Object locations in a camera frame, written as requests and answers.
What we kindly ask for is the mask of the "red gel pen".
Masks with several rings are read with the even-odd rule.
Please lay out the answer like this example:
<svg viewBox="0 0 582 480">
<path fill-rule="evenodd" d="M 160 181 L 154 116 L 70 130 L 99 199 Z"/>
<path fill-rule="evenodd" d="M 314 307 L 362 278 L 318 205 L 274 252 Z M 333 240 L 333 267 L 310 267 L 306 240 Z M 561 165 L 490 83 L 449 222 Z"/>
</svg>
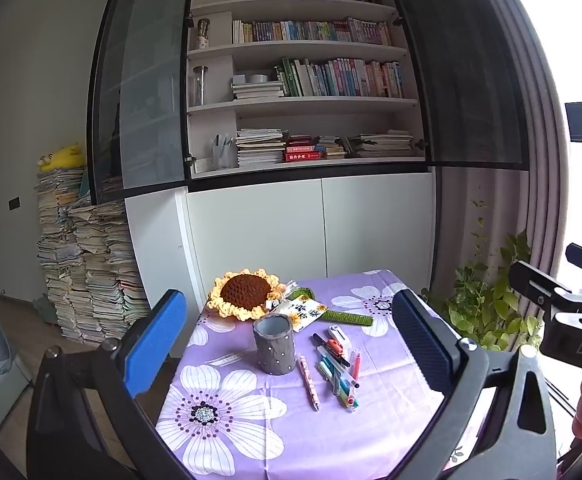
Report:
<svg viewBox="0 0 582 480">
<path fill-rule="evenodd" d="M 359 370 L 361 369 L 361 352 L 356 352 L 353 370 L 352 370 L 352 377 L 357 381 L 359 376 Z"/>
</svg>

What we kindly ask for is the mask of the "blue gel pen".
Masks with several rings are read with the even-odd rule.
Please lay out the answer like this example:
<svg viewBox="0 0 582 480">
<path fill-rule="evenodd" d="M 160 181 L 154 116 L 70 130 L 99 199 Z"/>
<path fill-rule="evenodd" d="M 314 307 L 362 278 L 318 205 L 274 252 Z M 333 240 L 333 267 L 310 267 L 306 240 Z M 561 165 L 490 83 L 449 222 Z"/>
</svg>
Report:
<svg viewBox="0 0 582 480">
<path fill-rule="evenodd" d="M 355 387 L 339 375 L 324 356 L 318 362 L 317 370 L 329 382 L 332 393 L 339 399 L 346 410 L 354 411 L 358 408 Z"/>
</svg>

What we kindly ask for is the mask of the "green gel pen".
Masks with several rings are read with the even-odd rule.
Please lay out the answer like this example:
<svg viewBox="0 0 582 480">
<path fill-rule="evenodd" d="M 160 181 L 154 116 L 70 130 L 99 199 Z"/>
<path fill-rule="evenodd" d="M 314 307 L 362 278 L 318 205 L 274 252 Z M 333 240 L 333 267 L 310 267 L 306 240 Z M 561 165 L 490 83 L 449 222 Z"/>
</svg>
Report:
<svg viewBox="0 0 582 480">
<path fill-rule="evenodd" d="M 353 394 L 349 392 L 349 386 L 346 382 L 335 376 L 329 365 L 324 360 L 318 362 L 317 370 L 319 370 L 321 376 L 329 382 L 332 393 L 339 399 L 344 408 L 349 411 L 355 410 L 355 408 L 357 408 L 357 400 L 354 398 Z"/>
</svg>

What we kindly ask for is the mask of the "grey felt pen holder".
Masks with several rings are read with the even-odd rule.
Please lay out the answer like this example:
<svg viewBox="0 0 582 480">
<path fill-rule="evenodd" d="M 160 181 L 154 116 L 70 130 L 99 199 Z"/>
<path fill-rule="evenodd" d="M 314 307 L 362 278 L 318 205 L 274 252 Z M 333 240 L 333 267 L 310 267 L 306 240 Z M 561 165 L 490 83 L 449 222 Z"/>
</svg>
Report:
<svg viewBox="0 0 582 480">
<path fill-rule="evenodd" d="M 291 320 L 284 314 L 270 314 L 253 323 L 257 364 L 268 375 L 289 374 L 295 367 Z"/>
</svg>

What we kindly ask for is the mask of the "orange utility knife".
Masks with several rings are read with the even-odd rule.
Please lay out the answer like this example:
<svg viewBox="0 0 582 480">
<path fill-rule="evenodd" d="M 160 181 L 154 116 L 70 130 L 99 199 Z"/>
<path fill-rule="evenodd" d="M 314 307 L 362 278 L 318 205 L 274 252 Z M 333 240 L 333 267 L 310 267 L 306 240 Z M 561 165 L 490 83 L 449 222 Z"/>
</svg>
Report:
<svg viewBox="0 0 582 480">
<path fill-rule="evenodd" d="M 327 341 L 327 346 L 337 356 L 343 356 L 343 348 L 335 339 L 329 339 Z"/>
</svg>

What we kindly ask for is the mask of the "white correction tape dispenser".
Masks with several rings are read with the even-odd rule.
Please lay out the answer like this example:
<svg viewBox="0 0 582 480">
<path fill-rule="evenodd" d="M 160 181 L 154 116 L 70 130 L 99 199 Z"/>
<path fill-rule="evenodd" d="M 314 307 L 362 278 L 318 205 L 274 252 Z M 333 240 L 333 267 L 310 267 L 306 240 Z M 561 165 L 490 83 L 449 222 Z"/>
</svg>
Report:
<svg viewBox="0 0 582 480">
<path fill-rule="evenodd" d="M 343 332 L 340 326 L 331 325 L 328 327 L 327 332 L 330 338 L 338 343 L 338 345 L 342 348 L 344 353 L 352 350 L 352 343 L 349 340 L 349 337 L 347 337 L 346 333 Z"/>
</svg>

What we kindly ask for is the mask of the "black marker pen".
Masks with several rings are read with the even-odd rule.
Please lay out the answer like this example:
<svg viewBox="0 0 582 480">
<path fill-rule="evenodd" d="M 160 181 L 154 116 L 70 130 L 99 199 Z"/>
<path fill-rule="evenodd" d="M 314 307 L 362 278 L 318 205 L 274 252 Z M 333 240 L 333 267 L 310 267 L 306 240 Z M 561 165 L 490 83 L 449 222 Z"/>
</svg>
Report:
<svg viewBox="0 0 582 480">
<path fill-rule="evenodd" d="M 314 341 L 314 344 L 318 348 L 322 348 L 323 350 L 325 350 L 329 354 L 329 356 L 332 356 L 334 361 L 337 362 L 338 364 L 342 365 L 343 367 L 350 367 L 351 366 L 351 363 L 349 363 L 349 361 L 344 359 L 340 353 L 336 352 L 330 346 L 329 342 L 325 341 L 322 336 L 319 336 L 318 334 L 313 333 L 312 334 L 312 341 Z"/>
</svg>

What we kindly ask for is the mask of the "green potted plant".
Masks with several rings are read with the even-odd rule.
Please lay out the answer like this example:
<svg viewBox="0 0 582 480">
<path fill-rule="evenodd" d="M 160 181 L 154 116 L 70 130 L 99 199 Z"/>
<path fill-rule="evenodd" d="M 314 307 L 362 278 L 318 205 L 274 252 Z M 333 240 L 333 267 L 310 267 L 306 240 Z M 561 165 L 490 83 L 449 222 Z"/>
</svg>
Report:
<svg viewBox="0 0 582 480">
<path fill-rule="evenodd" d="M 485 226 L 487 204 L 481 198 L 470 203 L 477 212 L 473 238 L 473 256 L 455 269 L 452 291 L 437 298 L 428 289 L 420 298 L 432 307 L 460 336 L 469 337 L 485 350 L 513 351 L 522 344 L 538 348 L 541 320 L 524 314 L 519 296 L 509 282 L 509 270 L 515 261 L 530 261 L 530 246 L 524 231 L 508 234 L 504 245 L 495 252 L 487 250 Z"/>
</svg>

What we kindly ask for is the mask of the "grey striped curtain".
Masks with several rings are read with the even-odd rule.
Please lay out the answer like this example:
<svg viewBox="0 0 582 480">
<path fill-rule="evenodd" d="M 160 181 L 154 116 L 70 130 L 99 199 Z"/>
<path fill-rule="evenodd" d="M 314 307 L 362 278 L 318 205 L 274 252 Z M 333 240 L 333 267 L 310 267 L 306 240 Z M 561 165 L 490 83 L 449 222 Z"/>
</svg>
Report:
<svg viewBox="0 0 582 480">
<path fill-rule="evenodd" d="M 568 147 L 562 105 L 532 21 L 520 0 L 488 0 L 494 6 L 511 52 L 527 127 L 525 170 L 440 167 L 436 179 L 436 235 L 431 288 L 450 294 L 455 270 L 469 259 L 477 214 L 470 202 L 485 200 L 487 247 L 524 231 L 542 272 L 556 275 L 564 249 L 568 209 Z"/>
</svg>

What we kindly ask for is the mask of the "purple floral tablecloth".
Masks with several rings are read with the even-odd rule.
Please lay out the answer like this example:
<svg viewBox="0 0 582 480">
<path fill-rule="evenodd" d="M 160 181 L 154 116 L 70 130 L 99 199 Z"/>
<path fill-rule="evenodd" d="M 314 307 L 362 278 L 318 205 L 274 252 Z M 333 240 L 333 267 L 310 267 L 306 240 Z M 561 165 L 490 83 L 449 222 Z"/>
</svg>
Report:
<svg viewBox="0 0 582 480">
<path fill-rule="evenodd" d="M 361 352 L 349 411 L 317 364 L 314 322 L 294 335 L 320 410 L 309 402 L 300 370 L 268 375 L 256 359 L 252 326 L 204 311 L 195 326 L 157 419 L 157 433 L 198 479 L 381 479 L 407 454 L 442 403 L 392 320 L 403 281 L 387 270 L 307 282 L 330 309 L 367 314 L 367 327 L 347 326 L 351 362 Z"/>
</svg>

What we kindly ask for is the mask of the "dark cabinet door right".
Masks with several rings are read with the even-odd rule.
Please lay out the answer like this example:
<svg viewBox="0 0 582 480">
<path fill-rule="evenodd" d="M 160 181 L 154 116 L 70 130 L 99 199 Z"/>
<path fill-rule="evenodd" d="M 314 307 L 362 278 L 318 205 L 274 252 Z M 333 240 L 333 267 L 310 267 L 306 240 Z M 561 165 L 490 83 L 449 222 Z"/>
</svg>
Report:
<svg viewBox="0 0 582 480">
<path fill-rule="evenodd" d="M 436 165 L 525 169 L 527 126 L 511 50 L 489 0 L 398 0 Z"/>
</svg>

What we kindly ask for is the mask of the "sunflower greeting card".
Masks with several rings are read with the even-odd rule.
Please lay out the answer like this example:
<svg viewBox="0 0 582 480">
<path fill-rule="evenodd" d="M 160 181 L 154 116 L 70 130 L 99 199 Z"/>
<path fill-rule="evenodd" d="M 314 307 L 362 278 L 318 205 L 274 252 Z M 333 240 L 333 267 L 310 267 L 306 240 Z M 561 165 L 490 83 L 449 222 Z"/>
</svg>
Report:
<svg viewBox="0 0 582 480">
<path fill-rule="evenodd" d="M 282 301 L 274 308 L 273 312 L 289 318 L 292 329 L 298 333 L 321 318 L 327 310 L 328 308 L 324 304 L 302 295 L 295 299 Z"/>
</svg>

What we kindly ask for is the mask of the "yellow plush toy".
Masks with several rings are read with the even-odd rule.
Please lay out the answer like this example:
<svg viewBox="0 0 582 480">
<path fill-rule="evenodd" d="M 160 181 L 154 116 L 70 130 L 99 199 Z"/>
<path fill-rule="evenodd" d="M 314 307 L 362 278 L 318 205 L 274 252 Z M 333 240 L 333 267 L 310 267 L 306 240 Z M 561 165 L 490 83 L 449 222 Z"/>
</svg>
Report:
<svg viewBox="0 0 582 480">
<path fill-rule="evenodd" d="M 70 144 L 59 150 L 44 155 L 37 162 L 39 172 L 49 172 L 57 169 L 75 169 L 84 167 L 86 158 L 78 144 Z"/>
</svg>

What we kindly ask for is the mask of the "glass cabinet door left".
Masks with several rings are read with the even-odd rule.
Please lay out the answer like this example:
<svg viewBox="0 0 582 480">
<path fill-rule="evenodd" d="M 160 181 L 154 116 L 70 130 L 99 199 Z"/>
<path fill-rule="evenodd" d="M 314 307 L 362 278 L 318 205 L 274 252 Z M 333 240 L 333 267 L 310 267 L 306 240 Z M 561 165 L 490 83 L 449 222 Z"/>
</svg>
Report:
<svg viewBox="0 0 582 480">
<path fill-rule="evenodd" d="M 191 0 L 107 0 L 88 89 L 93 203 L 184 183 Z"/>
</svg>

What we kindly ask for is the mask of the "clear pen cup on shelf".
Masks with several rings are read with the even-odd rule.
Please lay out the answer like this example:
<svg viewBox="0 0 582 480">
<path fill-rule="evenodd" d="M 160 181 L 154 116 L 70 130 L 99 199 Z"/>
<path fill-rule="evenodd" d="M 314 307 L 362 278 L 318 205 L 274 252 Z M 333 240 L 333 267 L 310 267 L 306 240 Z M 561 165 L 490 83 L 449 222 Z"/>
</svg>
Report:
<svg viewBox="0 0 582 480">
<path fill-rule="evenodd" d="M 212 142 L 212 162 L 215 169 L 238 166 L 235 138 L 230 134 L 217 134 Z"/>
</svg>

